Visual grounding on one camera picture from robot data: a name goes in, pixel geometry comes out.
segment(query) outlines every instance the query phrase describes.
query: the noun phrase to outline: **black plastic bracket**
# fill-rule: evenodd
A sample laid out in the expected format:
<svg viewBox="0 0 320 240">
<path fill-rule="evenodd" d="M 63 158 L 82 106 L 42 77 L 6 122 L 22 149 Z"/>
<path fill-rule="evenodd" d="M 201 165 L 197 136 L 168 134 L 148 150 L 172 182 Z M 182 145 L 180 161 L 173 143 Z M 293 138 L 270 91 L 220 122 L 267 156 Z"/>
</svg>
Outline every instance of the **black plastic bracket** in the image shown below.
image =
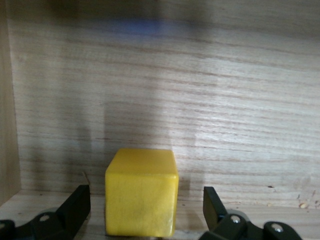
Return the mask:
<svg viewBox="0 0 320 240">
<path fill-rule="evenodd" d="M 199 240 L 302 240 L 285 223 L 270 221 L 261 229 L 240 214 L 228 214 L 213 187 L 204 187 L 203 214 L 209 231 Z"/>
<path fill-rule="evenodd" d="M 55 212 L 41 213 L 19 227 L 0 220 L 0 240 L 72 240 L 90 210 L 89 185 L 80 185 Z"/>
</svg>

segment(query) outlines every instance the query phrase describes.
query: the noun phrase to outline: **yellow wooden block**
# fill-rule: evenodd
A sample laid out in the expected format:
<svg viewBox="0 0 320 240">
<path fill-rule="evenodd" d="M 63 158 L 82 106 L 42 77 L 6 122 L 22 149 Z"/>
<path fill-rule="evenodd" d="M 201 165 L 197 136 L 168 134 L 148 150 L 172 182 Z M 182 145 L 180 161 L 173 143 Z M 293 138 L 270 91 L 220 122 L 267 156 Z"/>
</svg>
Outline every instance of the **yellow wooden block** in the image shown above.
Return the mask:
<svg viewBox="0 0 320 240">
<path fill-rule="evenodd" d="M 105 172 L 107 234 L 172 236 L 178 184 L 171 150 L 120 149 Z"/>
</svg>

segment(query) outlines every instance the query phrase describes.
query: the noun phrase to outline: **wooden side panel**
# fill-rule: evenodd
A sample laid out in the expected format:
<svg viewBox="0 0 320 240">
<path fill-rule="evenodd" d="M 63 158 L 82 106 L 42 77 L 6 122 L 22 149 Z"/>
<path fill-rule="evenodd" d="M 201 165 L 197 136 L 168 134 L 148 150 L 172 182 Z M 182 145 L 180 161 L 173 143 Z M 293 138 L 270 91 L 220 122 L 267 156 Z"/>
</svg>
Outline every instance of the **wooden side panel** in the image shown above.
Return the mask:
<svg viewBox="0 0 320 240">
<path fill-rule="evenodd" d="M 10 0 L 22 188 L 104 194 L 172 149 L 179 199 L 316 208 L 320 1 Z"/>
<path fill-rule="evenodd" d="M 21 188 L 5 3 L 0 0 L 0 205 Z"/>
</svg>

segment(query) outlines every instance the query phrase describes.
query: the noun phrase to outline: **wooden back panel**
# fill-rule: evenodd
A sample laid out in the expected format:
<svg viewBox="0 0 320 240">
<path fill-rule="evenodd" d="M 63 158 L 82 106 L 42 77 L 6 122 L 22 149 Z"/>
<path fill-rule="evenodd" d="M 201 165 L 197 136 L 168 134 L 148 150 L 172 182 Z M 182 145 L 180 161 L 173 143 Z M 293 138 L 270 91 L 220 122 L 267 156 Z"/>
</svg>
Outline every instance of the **wooden back panel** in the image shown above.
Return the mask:
<svg viewBox="0 0 320 240">
<path fill-rule="evenodd" d="M 179 199 L 317 206 L 320 2 L 10 0 L 22 188 L 104 194 L 172 149 Z"/>
</svg>

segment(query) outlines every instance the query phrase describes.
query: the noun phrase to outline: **yellow cube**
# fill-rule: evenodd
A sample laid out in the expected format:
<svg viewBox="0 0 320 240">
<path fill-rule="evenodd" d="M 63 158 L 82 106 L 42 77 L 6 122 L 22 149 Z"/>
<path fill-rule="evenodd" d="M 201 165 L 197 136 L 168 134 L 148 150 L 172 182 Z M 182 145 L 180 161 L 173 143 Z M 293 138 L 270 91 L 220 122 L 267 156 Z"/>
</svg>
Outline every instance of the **yellow cube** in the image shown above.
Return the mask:
<svg viewBox="0 0 320 240">
<path fill-rule="evenodd" d="M 171 150 L 120 149 L 105 172 L 106 233 L 172 236 L 178 184 Z"/>
</svg>

